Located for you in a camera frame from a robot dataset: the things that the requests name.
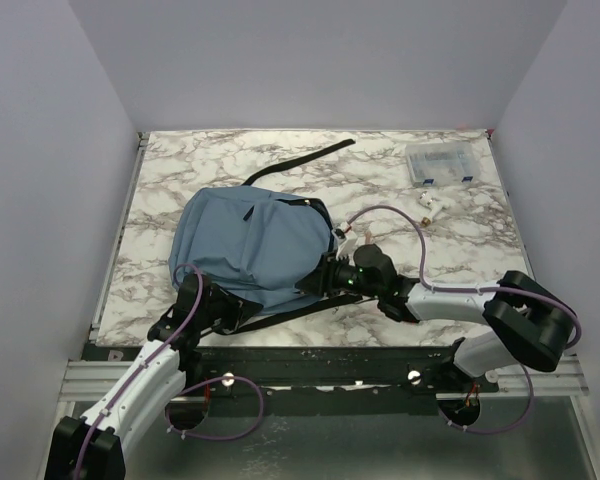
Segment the blue fabric backpack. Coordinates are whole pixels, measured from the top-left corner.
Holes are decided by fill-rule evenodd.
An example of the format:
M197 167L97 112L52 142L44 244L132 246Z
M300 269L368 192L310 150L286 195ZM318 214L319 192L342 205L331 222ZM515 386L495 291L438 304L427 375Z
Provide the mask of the blue fabric backpack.
M351 305L361 296L318 297L295 284L336 249L324 203L255 187L260 178L300 167L352 145L346 139L252 174L242 185L205 187L186 204L168 259L177 291L186 275L199 273L228 292L263 305L230 335L255 331L305 315Z

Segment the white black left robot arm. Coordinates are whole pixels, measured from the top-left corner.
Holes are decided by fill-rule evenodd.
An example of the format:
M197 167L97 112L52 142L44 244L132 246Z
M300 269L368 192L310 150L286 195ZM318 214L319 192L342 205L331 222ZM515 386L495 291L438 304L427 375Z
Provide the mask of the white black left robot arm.
M208 276L190 273L175 303L151 326L147 341L119 380L79 418L55 427L47 479L122 479L125 460L173 398L244 379L231 372L205 379L196 348L210 333L234 333L262 309Z

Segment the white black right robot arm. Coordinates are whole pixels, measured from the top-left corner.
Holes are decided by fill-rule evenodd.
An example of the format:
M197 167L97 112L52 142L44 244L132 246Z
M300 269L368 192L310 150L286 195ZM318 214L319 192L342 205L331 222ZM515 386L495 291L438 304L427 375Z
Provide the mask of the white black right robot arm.
M519 271L476 287L426 287L399 274L376 245L357 248L352 259L324 254L296 286L319 297L351 293L374 298L378 309L397 322L453 320L486 326L486 333L456 341L440 367L442 384L454 392L490 370L514 364L552 372L580 332L570 308Z

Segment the white plastic pipe fitting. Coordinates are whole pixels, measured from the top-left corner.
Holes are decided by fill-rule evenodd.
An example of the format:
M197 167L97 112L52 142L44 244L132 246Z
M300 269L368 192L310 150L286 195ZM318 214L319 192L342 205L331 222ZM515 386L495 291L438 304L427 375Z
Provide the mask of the white plastic pipe fitting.
M423 192L419 196L419 204L427 209L427 214L421 219L422 226L430 225L436 218L436 216L443 210L443 203L432 197L428 192Z

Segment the clear plastic organizer box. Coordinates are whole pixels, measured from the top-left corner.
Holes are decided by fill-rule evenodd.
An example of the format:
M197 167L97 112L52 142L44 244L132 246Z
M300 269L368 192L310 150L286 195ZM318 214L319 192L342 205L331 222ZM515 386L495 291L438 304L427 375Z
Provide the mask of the clear plastic organizer box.
M419 144L405 149L407 167L415 187L443 187L471 183L479 165L468 142Z

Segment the black metal base rail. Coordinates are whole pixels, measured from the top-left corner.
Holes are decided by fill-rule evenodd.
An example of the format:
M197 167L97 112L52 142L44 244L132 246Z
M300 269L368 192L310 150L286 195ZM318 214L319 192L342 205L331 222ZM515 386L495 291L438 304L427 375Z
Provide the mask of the black metal base rail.
M555 371L540 372L517 364L488 368L470 380L449 380L440 370L450 357L445 347L200 347L184 367L186 386L233 375L248 378L264 392L280 391L291 415L355 414L356 408L295 406L292 397L336 391L391 390L407 396L406 411L428 415L435 398L458 397L475 384L486 396L578 396L588 391L574 356L562 358Z

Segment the aluminium frame rail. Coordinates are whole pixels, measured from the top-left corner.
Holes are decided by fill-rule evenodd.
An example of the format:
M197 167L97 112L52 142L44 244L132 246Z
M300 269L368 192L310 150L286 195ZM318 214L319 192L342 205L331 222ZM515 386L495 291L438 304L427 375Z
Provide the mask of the aluminium frame rail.
M132 366L130 362L76 361L68 364L60 388L59 399L69 401L97 401L104 397ZM341 373L333 362L310 363L301 359L297 363L284 362L280 373L272 362L234 362L227 367L205 366L205 377L228 376L234 379L243 375L254 383L270 390L288 391L293 388L316 388L329 392L344 390L379 389L391 385L413 387L417 391L435 389L430 368L414 363L399 363L398 370L377 369L369 361L362 363L363 371L356 373L346 367ZM469 382L477 384L479 392L489 396L524 397L530 390L539 397L587 396L589 387L579 360L568 357L559 362L557 370L550 373L508 366L489 370Z

